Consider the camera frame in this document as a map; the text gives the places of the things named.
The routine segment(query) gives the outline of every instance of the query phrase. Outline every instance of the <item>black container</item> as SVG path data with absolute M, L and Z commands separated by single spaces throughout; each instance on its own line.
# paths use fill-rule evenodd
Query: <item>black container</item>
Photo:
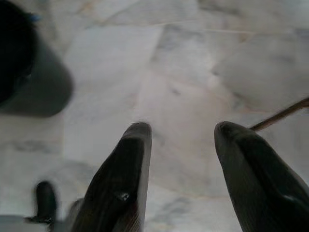
M 72 95 L 72 79 L 28 15 L 0 0 L 0 113 L 47 117 Z

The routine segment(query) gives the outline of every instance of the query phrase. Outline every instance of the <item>brown stick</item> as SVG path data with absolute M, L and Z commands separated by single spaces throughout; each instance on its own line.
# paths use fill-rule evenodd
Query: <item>brown stick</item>
M 260 131 L 262 129 L 265 129 L 269 127 L 270 125 L 278 122 L 279 120 L 295 113 L 298 110 L 301 110 L 303 108 L 309 107 L 309 97 L 305 98 L 304 100 L 301 100 L 297 102 L 296 104 L 290 106 L 289 108 L 282 110 L 281 112 L 277 113 L 276 115 L 252 126 L 250 129 L 253 131 Z

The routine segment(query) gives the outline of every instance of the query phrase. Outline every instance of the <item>marble floor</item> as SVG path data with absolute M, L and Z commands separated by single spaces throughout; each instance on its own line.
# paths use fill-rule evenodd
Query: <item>marble floor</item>
M 217 159 L 223 120 L 250 126 L 309 95 L 309 0 L 13 0 L 38 14 L 69 68 L 68 107 L 0 115 L 0 214 L 33 214 L 55 183 L 60 217 L 135 121 L 153 128 L 146 232 L 240 232 Z M 261 132 L 309 184 L 303 110 Z

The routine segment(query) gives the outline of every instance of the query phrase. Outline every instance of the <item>black bucket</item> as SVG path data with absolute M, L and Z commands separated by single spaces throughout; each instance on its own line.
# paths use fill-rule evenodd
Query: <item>black bucket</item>
M 28 14 L 0 0 L 0 113 L 47 117 L 69 102 L 69 72 L 43 42 Z

